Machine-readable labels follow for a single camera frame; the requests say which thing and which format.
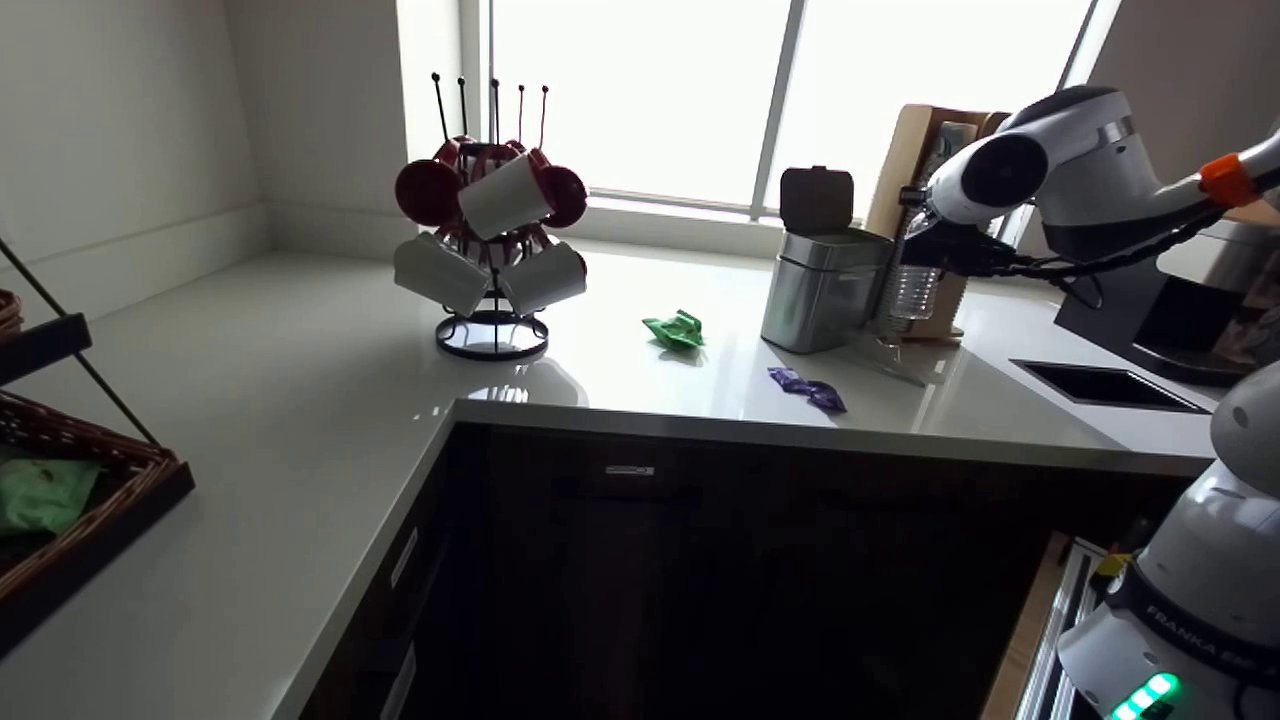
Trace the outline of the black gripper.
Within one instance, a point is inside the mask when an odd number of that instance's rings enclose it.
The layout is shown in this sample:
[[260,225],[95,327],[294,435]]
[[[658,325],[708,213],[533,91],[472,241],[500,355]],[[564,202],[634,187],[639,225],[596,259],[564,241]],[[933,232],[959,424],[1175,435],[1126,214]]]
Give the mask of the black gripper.
[[902,262],[959,272],[959,275],[998,275],[1016,262],[1016,252],[975,225],[953,225],[942,214],[917,214],[902,232]]

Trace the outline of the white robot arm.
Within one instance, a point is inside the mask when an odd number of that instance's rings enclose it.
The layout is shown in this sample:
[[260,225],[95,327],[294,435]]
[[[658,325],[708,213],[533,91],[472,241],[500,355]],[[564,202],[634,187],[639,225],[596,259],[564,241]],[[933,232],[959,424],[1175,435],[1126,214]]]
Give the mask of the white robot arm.
[[[959,275],[1098,275],[1191,241],[1280,173],[1280,134],[1159,183],[1120,86],[1071,82],[948,155],[898,259]],[[1280,363],[1213,412],[1213,462],[1055,639],[1098,720],[1280,720]]]

